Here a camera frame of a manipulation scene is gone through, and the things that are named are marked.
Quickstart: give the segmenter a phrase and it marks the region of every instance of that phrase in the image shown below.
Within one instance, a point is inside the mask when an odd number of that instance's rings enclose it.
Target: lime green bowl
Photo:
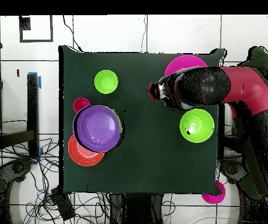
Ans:
[[[95,76],[94,85],[100,93],[112,93],[118,86],[118,77],[113,71],[103,70]]]
[[[214,120],[207,111],[195,108],[183,115],[179,129],[182,136],[189,142],[204,142],[214,131]]]
[[[119,118],[117,112],[113,109],[111,109],[110,107],[107,107],[110,111],[112,111],[114,113],[114,115],[116,116],[116,118],[118,119],[118,123],[119,123],[119,127],[120,127],[120,133],[122,133],[122,122],[121,119]]]

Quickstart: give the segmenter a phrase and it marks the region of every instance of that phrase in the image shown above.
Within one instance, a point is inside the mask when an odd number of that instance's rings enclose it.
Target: red cup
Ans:
[[[82,108],[90,105],[90,102],[85,98],[78,98],[73,103],[73,109],[78,113]]]

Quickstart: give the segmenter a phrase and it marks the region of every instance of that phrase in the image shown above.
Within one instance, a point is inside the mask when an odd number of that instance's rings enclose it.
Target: bowl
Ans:
[[[224,185],[216,180],[216,186],[220,189],[221,194],[219,195],[211,195],[211,194],[202,194],[203,200],[205,200],[209,204],[219,204],[223,201],[225,197],[225,187]]]
[[[118,86],[118,77],[113,71],[100,71],[94,78],[96,89],[103,94],[112,93]]]
[[[207,67],[206,63],[197,56],[183,55],[172,60],[166,67],[164,76],[173,74],[180,69],[186,69],[190,67]]]
[[[75,163],[85,167],[96,165],[104,157],[104,153],[92,152],[80,146],[74,135],[70,137],[68,142],[68,152]]]
[[[113,110],[102,105],[90,105],[75,115],[73,134],[82,147],[99,153],[117,146],[122,129]]]
[[[73,103],[73,109],[78,113],[82,108],[90,105],[90,102],[85,98],[78,98]]]
[[[182,136],[189,142],[204,142],[214,131],[214,120],[207,111],[195,108],[182,116],[179,129]]]

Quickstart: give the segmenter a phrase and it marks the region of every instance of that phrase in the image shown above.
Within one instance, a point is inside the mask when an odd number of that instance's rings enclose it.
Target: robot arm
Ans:
[[[243,145],[256,189],[268,195],[268,81],[259,71],[251,67],[193,68],[151,84],[149,95],[181,110],[182,104],[229,103],[234,122],[243,119]]]

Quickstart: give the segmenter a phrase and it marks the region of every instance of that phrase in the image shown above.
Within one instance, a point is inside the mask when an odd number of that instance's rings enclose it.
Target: dark green tabletop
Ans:
[[[106,193],[217,193],[214,185],[217,157],[217,106],[204,106],[213,117],[213,135],[203,143],[190,143],[179,131],[183,111],[152,101],[149,83],[157,82],[174,58],[183,54],[76,52],[59,47],[64,70],[64,191]],[[208,66],[219,66],[224,50],[197,55]],[[118,77],[111,94],[94,87],[95,75],[109,69]],[[125,136],[92,167],[74,163],[68,141],[75,116],[73,102],[87,98],[119,112]]]

